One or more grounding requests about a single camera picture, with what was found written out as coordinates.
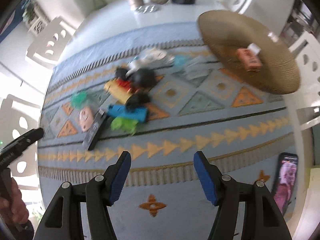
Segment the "person left hand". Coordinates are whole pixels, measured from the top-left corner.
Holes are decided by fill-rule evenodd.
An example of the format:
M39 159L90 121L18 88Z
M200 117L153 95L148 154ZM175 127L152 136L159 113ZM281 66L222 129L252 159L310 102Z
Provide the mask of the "person left hand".
M29 211L22 200L22 194L16 180L14 178L11 180L12 199L8 201L1 198L1 216L8 225L14 225L15 223L22 225L28 222Z

